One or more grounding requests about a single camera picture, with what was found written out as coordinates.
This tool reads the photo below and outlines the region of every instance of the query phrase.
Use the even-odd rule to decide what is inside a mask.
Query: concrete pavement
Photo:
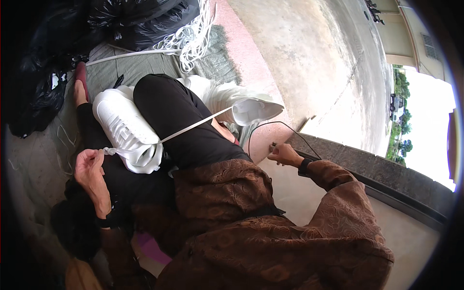
[[[279,87],[292,124],[384,156],[392,74],[363,0],[228,0]]]

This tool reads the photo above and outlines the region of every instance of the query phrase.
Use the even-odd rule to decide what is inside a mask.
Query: foot
[[[84,84],[79,79],[74,82],[74,103],[76,108],[83,103],[88,103],[87,98],[85,97]]]
[[[84,92],[85,92],[85,99],[88,102],[89,93],[87,91],[86,78],[87,78],[87,70],[85,69],[85,63],[81,61],[80,63],[77,64],[76,70],[74,71],[74,79],[76,81],[80,80],[82,82],[82,86],[84,87]]]

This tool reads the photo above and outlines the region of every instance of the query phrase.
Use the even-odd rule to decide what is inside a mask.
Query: parked car
[[[396,122],[404,114],[404,98],[396,94],[390,94],[392,102],[390,103],[390,120]]]

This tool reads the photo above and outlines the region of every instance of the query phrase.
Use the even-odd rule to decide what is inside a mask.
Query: white strap
[[[179,132],[174,133],[174,134],[172,134],[171,136],[168,136],[168,137],[164,138],[163,140],[159,141],[157,144],[166,142],[167,140],[170,140],[170,139],[172,139],[172,138],[174,138],[174,137],[176,137],[176,136],[179,136],[180,134],[185,133],[185,132],[189,131],[190,129],[193,129],[193,128],[195,128],[196,126],[201,125],[201,124],[203,124],[204,122],[213,119],[215,116],[221,115],[222,113],[224,113],[225,111],[231,109],[232,107],[233,107],[233,106],[231,106],[231,107],[229,107],[229,108],[227,108],[227,109],[224,109],[224,110],[222,110],[222,111],[220,111],[220,112],[217,112],[216,114],[211,115],[211,116],[209,116],[209,117],[206,118],[206,119],[203,119],[203,120],[201,120],[201,121],[199,121],[199,122],[196,122],[195,124],[190,125],[190,126],[188,126],[187,128],[182,129],[182,130],[180,130]]]
[[[214,117],[216,117],[216,116],[218,116],[218,115],[220,115],[220,114],[226,112],[227,110],[230,110],[232,107],[233,107],[233,106],[231,106],[231,107],[229,107],[229,108],[227,108],[227,109],[224,109],[224,110],[222,110],[222,111],[220,111],[220,112],[217,112],[216,114],[211,115],[211,116],[209,116],[209,117],[206,118],[206,119],[203,119],[203,120],[201,120],[201,121],[198,121],[198,122],[196,122],[195,124],[190,125],[190,126],[188,126],[187,128],[184,128],[184,129],[180,130],[179,132],[174,133],[174,134],[172,134],[172,135],[170,135],[170,136],[164,138],[163,140],[159,141],[159,142],[156,143],[156,144],[161,144],[161,143],[163,143],[163,142],[166,142],[167,140],[170,140],[170,139],[172,139],[172,138],[174,138],[174,137],[176,137],[176,136],[179,136],[180,134],[185,133],[185,132],[189,131],[190,129],[193,129],[193,128],[197,127],[198,125],[201,125],[201,124],[203,124],[204,122],[207,122],[207,121],[213,119]],[[128,159],[128,157],[125,157],[125,155],[128,155],[128,154],[130,154],[130,153],[132,153],[132,152],[133,152],[133,150],[125,150],[125,149],[121,149],[121,148],[108,148],[108,147],[103,148],[103,153],[104,153],[105,155],[114,155],[115,153],[118,153],[120,156],[122,156],[122,157],[124,157],[124,158],[126,158],[126,159]]]

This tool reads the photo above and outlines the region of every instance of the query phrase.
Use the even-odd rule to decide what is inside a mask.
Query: knee
[[[134,103],[137,107],[143,106],[145,101],[161,97],[162,88],[170,81],[170,77],[164,74],[149,74],[142,77],[134,88]]]

